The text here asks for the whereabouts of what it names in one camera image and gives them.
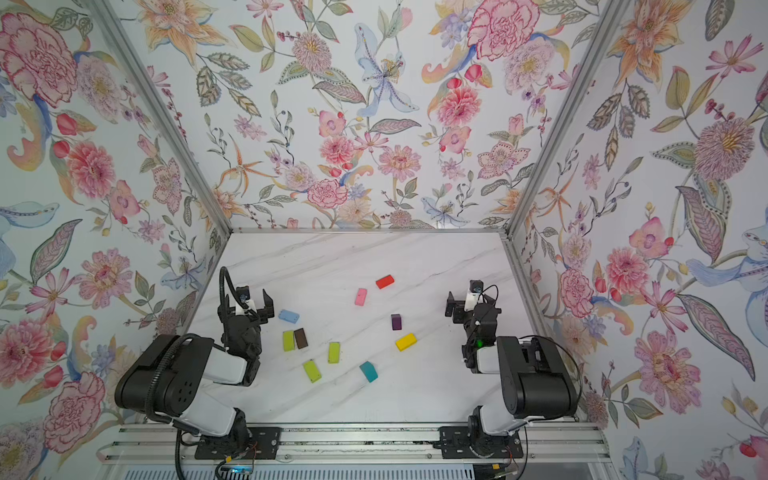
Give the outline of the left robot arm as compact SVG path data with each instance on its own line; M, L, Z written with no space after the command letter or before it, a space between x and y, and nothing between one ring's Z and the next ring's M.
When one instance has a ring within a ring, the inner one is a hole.
M217 454L235 457L257 444L245 413L205 393L201 383L248 387L257 376L262 353L261 326L275 316L274 301L263 294L256 308L245 287L235 290L238 305L220 299L220 343L188 333L155 338L115 388L116 405L142 413L181 434L197 435Z

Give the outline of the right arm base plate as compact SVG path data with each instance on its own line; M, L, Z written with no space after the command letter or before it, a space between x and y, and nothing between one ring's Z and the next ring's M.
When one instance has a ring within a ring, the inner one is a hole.
M479 428L442 426L437 448L444 459L511 460L524 457L519 435L489 435Z

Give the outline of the red wood block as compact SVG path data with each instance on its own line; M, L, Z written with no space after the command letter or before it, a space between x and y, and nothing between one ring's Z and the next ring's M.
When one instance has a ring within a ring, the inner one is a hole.
M386 275L380 279L378 279L375 284L378 289L384 289L388 286L392 285L394 283L394 278L392 275Z

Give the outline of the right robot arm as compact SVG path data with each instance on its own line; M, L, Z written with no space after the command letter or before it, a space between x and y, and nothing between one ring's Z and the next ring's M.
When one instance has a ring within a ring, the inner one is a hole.
M465 332L465 367L500 385L500 395L475 407L468 417L469 439L478 448L531 423L571 417L581 399L554 340L497 333L502 309L488 290L482 281L472 280L464 298L449 293L445 306L445 316Z

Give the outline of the light blue wood block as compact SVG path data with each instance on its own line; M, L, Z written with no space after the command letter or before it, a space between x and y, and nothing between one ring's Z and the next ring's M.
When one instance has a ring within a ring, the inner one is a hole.
M281 310L278 314L278 318L291 324L296 324L300 316L292 311Z

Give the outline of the teal wood block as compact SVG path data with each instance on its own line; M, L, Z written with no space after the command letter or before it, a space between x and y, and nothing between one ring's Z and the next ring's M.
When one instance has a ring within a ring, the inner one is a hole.
M369 383L374 382L378 378L374 365L368 361L360 365L360 370Z

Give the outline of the purple wood block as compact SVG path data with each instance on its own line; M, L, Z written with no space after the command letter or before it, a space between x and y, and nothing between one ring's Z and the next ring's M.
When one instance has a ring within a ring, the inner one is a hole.
M402 317L399 314L391 315L391 327L393 331L400 331L402 329Z

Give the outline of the brown wood block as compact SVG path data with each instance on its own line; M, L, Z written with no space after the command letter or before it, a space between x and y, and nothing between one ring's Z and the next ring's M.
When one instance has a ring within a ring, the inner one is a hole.
M307 335L303 328L299 328L294 331L294 341L295 341L296 348L299 350L305 349L308 347L309 343L308 343Z

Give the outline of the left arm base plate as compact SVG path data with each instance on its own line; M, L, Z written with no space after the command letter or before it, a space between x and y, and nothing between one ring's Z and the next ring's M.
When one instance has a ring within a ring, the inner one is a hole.
M275 460L283 429L249 427L224 437L202 436L194 453L195 460Z

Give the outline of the yellow wood block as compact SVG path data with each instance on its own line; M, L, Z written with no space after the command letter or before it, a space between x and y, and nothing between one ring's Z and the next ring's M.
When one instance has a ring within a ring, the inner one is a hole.
M400 352L403 352L408 348L412 347L413 345L415 345L417 342L418 342L417 337L413 333L410 333L398 339L395 342L395 345Z

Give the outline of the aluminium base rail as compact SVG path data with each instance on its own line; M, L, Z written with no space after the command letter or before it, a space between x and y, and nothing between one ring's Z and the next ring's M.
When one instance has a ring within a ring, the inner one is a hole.
M260 439L256 452L270 456L261 465L447 463L440 445L441 423L265 423L278 437ZM103 464L170 464L175 430L150 424L121 427L96 451ZM535 422L519 431L512 444L531 463L609 463L609 447L593 424Z

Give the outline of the pink wood block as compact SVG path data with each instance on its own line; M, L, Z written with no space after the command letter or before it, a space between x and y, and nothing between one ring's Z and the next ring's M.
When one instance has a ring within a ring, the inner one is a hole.
M354 304L356 306L364 306L367 299L367 293L368 291L365 288L360 288L355 295Z

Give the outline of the lime green wood block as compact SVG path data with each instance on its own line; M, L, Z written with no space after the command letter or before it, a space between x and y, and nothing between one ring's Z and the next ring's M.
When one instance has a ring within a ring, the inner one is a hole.
M292 330L283 332L282 347L284 352L290 352L296 349L295 336Z
M316 383L322 378L322 373L314 360L304 362L303 369L311 383Z
M341 344L339 342L331 342L328 347L327 361L329 364L338 364L341 357Z

